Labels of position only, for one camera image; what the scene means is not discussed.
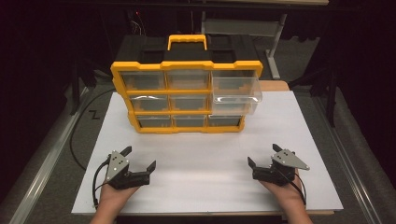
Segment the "person's right hand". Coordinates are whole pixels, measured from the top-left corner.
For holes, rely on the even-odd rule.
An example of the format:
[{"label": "person's right hand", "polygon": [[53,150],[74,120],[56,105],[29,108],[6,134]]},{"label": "person's right hand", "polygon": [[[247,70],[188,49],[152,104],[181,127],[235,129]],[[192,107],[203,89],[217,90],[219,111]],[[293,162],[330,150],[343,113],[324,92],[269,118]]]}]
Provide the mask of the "person's right hand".
[{"label": "person's right hand", "polygon": [[[280,187],[276,184],[265,181],[260,181],[260,183],[275,195],[277,202],[288,217],[289,224],[312,223],[309,215],[305,211],[304,202],[300,196],[300,192],[295,189],[294,186],[287,184]],[[293,183],[301,189],[299,178],[294,178]]]}]

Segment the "person's left hand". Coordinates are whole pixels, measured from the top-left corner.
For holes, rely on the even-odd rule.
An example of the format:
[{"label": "person's left hand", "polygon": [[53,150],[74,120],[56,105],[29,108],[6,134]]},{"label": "person's left hand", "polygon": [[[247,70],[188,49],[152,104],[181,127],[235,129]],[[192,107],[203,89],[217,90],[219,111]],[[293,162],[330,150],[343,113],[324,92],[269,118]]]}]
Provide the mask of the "person's left hand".
[{"label": "person's left hand", "polygon": [[99,205],[91,223],[113,223],[128,199],[139,189],[114,189],[108,184],[102,186]]}]

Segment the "gray floor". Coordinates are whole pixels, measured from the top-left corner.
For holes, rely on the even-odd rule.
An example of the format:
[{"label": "gray floor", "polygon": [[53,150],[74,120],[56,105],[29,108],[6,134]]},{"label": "gray floor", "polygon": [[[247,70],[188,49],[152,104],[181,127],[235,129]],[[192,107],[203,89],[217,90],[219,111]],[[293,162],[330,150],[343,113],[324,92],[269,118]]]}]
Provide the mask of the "gray floor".
[{"label": "gray floor", "polygon": [[[258,52],[268,48],[266,39],[255,39]],[[282,80],[291,81],[301,76],[318,41],[298,42],[297,39],[282,40],[276,52],[276,64]],[[268,69],[264,68],[262,79],[271,79]],[[98,79],[98,85],[90,90],[85,98],[88,100],[112,89],[112,83]],[[305,120],[318,146],[318,150],[336,186],[345,209],[331,216],[312,216],[315,223],[396,223],[396,193],[373,156],[356,121],[350,115],[342,93],[336,94],[334,110],[335,128],[330,127],[323,114],[325,98],[313,98],[308,93],[309,87],[294,90]],[[73,148],[79,161],[86,166],[90,159],[103,118],[106,114],[110,94],[100,96],[82,114],[78,123]],[[59,146],[59,136],[64,133],[71,117],[70,102],[64,113],[53,125],[40,149],[27,164],[14,188],[0,206],[0,223],[9,223],[19,208],[26,191],[31,187],[43,161],[54,146]],[[46,167],[50,174],[46,187],[38,191],[38,198],[33,204],[26,223],[88,223],[90,217],[72,215],[71,209],[77,196],[84,171],[77,166],[70,153],[68,142],[59,151],[59,160],[53,169]],[[259,223],[256,219],[244,222]]]}]

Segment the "white surface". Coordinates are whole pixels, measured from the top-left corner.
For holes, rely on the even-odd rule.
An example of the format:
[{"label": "white surface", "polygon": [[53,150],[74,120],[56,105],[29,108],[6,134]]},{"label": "white surface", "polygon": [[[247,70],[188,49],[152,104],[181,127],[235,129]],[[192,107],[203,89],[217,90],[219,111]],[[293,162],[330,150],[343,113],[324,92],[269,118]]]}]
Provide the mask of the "white surface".
[{"label": "white surface", "polygon": [[[125,205],[124,215],[256,213],[279,211],[271,193],[252,179],[248,156],[258,166],[271,164],[272,144],[295,151],[310,167],[300,170],[307,210],[343,209],[292,91],[265,91],[262,103],[246,117],[241,133],[139,134],[130,126],[121,97],[113,94],[81,183],[72,213],[92,214],[92,179],[112,150],[133,147],[132,172],[157,161],[150,185]],[[106,167],[98,176],[103,182]]]}]

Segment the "hand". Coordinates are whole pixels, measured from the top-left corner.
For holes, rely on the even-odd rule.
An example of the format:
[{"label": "hand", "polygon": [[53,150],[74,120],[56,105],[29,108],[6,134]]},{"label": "hand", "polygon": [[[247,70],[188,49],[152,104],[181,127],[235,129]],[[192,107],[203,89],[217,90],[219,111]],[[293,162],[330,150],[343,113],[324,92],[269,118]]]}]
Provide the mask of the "hand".
[{"label": "hand", "polygon": [[[288,217],[289,224],[309,224],[312,223],[309,215],[305,211],[305,206],[300,193],[291,184],[285,186],[278,186],[273,183],[260,181],[271,193],[276,196],[277,202],[285,211]],[[301,189],[301,182],[299,178],[294,178],[293,183]]]},{"label": "hand", "polygon": [[108,184],[102,186],[99,205],[91,224],[113,223],[128,199],[139,189],[113,189]]}]

